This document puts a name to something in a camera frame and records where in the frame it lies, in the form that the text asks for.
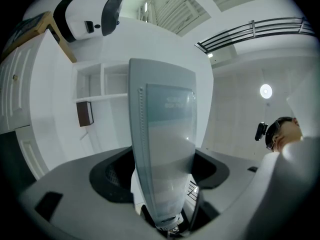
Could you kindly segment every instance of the ceiling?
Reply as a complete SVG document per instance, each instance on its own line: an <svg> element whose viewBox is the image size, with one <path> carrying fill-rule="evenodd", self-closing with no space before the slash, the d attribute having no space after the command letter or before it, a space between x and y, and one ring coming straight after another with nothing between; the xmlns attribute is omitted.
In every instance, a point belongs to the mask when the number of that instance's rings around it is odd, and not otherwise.
<svg viewBox="0 0 320 240"><path fill-rule="evenodd" d="M255 141L260 122L271 124L293 116L287 97L295 90L315 57L265 58L230 65L226 73L213 73L213 95L202 148L241 158L261 160L268 150L265 139ZM260 87L269 84L272 96L264 99Z"/></svg>

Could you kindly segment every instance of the white door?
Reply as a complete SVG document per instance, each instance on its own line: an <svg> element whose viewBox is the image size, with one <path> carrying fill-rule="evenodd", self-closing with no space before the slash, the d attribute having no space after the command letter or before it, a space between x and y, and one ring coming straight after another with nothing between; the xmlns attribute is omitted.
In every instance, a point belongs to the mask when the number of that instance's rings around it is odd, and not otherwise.
<svg viewBox="0 0 320 240"><path fill-rule="evenodd" d="M6 106L9 130L30 125L30 79L42 38L43 35L38 35L21 45L16 51L10 75L8 76Z"/></svg>
<svg viewBox="0 0 320 240"><path fill-rule="evenodd" d="M9 125L7 119L7 86L10 69L12 67L17 49L10 53L10 55L0 65L0 134L8 132Z"/></svg>
<svg viewBox="0 0 320 240"><path fill-rule="evenodd" d="M15 130L22 155L33 176L39 180L49 172L39 151L32 126L21 127Z"/></svg>

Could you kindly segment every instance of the ceiling light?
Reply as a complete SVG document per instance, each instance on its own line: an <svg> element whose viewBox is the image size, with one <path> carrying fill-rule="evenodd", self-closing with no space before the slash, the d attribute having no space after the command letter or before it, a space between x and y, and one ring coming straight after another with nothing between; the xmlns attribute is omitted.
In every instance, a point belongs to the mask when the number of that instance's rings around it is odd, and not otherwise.
<svg viewBox="0 0 320 240"><path fill-rule="evenodd" d="M260 94L263 98L269 99L272 95L272 88L269 84L264 84L260 87Z"/></svg>

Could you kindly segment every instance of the black railing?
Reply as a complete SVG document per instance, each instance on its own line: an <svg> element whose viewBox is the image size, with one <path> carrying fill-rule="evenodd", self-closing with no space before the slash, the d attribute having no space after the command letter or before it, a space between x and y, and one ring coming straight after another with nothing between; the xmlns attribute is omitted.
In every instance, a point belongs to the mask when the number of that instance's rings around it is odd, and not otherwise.
<svg viewBox="0 0 320 240"><path fill-rule="evenodd" d="M195 44L206 54L243 41L278 35L316 36L305 18L284 17L260 21L232 28Z"/></svg>
<svg viewBox="0 0 320 240"><path fill-rule="evenodd" d="M191 197L194 201L197 201L198 191L198 186L190 180L187 196Z"/></svg>

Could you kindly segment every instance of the round light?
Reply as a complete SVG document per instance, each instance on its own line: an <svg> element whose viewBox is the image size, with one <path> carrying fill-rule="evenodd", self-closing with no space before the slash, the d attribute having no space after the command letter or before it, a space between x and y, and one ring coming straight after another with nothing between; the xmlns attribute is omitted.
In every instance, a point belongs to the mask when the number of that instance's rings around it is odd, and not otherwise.
<svg viewBox="0 0 320 240"><path fill-rule="evenodd" d="M260 94L263 98L269 99L272 95L272 88L269 84L264 84L260 88Z"/></svg>

